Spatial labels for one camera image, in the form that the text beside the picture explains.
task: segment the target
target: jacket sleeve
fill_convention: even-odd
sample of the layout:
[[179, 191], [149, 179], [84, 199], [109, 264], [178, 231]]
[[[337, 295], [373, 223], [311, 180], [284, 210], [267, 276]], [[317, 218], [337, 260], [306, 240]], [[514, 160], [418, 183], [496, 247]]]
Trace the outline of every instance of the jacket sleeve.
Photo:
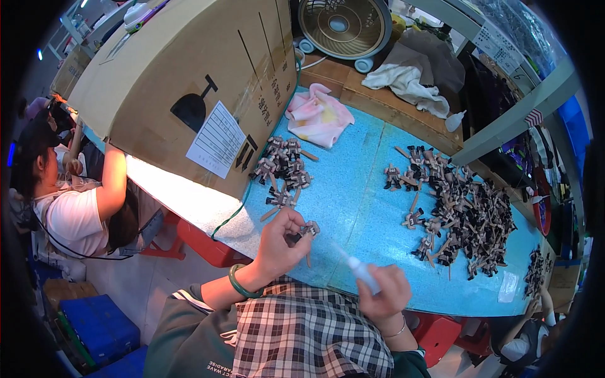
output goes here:
[[145, 359], [143, 377], [166, 377], [178, 351], [214, 310], [202, 301], [201, 285], [191, 285], [166, 298]]
[[417, 350], [393, 352], [395, 363], [393, 377], [430, 378], [427, 362], [424, 359], [425, 350], [418, 346]]

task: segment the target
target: blue foam mat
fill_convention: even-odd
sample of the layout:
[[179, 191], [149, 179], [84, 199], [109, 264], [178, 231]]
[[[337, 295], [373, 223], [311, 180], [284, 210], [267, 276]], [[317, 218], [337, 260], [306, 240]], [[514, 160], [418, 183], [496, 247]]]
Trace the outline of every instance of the blue foam mat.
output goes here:
[[[296, 210], [305, 220], [315, 220], [321, 233], [313, 242], [312, 268], [309, 269], [305, 260], [302, 260], [289, 275], [318, 287], [329, 286], [356, 293], [355, 277], [331, 247], [331, 241], [334, 240], [347, 253], [362, 261], [379, 266], [397, 264], [405, 270], [414, 292], [408, 305], [410, 309], [464, 316], [523, 313], [526, 305], [523, 278], [530, 262], [529, 253], [539, 243], [539, 231], [512, 207], [513, 219], [519, 230], [511, 233], [506, 244], [508, 252], [505, 262], [508, 266], [499, 267], [500, 273], [492, 278], [479, 273], [468, 281], [468, 260], [460, 254], [452, 265], [449, 281], [447, 267], [436, 264], [437, 267], [433, 269], [428, 262], [419, 261], [410, 253], [426, 235], [422, 227], [409, 230], [401, 226], [415, 192], [383, 189], [383, 171], [389, 163], [402, 171], [409, 165], [409, 161], [394, 146], [404, 149], [408, 145], [431, 146], [389, 123], [357, 109], [347, 108], [355, 117], [355, 124], [345, 129], [332, 149], [326, 150], [301, 141], [302, 148], [319, 157], [319, 161], [303, 157], [306, 169], [314, 179], [311, 186], [302, 190]], [[287, 131], [285, 118], [282, 118], [273, 134], [284, 138], [292, 136]], [[255, 182], [245, 205], [247, 215], [254, 220], [258, 229], [271, 219], [263, 223], [258, 221], [272, 208], [265, 204], [269, 187], [269, 181], [264, 186]], [[428, 194], [429, 190], [427, 184], [423, 185], [416, 205], [416, 208], [423, 208], [427, 218], [436, 202]], [[436, 249], [445, 242], [445, 232], [442, 234], [440, 240], [435, 240]], [[234, 248], [238, 244], [238, 241], [229, 238], [219, 239]], [[246, 254], [251, 258], [256, 256], [256, 252]], [[514, 300], [510, 303], [497, 301], [504, 271], [519, 277]]]

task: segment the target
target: plaid shirt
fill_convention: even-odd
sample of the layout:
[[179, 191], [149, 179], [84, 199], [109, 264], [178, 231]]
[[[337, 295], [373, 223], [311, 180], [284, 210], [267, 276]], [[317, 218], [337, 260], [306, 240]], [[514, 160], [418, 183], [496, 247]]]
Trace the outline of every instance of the plaid shirt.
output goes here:
[[233, 377], [390, 377], [393, 357], [354, 297], [283, 276], [237, 304]]

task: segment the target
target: electric fan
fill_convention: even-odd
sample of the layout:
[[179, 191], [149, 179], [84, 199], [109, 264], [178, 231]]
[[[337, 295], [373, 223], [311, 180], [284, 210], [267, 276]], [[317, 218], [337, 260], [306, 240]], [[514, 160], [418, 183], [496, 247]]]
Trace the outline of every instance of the electric fan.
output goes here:
[[302, 0], [298, 20], [305, 39], [298, 48], [315, 48], [340, 59], [355, 60], [355, 68], [370, 72], [373, 56], [388, 42], [393, 27], [384, 0]]

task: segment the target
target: silver bracelet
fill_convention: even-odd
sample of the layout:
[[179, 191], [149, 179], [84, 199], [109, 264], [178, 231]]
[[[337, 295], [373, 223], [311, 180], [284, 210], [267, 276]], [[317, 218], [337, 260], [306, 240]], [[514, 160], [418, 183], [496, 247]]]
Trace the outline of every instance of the silver bracelet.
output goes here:
[[407, 323], [407, 322], [405, 321], [405, 316], [404, 316], [404, 326], [403, 326], [403, 327], [401, 327], [401, 330], [400, 330], [399, 332], [397, 332], [396, 334], [392, 335], [392, 336], [383, 336], [382, 338], [384, 338], [384, 339], [389, 339], [389, 338], [391, 338], [391, 337], [395, 337], [395, 336], [399, 335], [400, 333], [402, 333], [402, 332], [404, 331], [404, 329], [405, 329], [405, 324], [406, 324], [406, 323]]

